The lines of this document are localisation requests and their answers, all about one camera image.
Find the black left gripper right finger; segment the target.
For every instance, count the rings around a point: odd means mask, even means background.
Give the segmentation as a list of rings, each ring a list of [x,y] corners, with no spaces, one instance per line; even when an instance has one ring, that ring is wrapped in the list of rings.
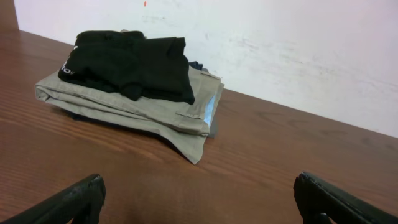
[[[396,216],[386,213],[308,172],[301,172],[296,177],[294,199],[304,224],[397,223]]]

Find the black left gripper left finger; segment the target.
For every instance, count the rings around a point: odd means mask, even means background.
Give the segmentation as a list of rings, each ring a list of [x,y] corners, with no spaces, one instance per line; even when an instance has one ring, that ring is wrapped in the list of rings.
[[[106,197],[102,176],[91,174],[3,224],[98,224]]]

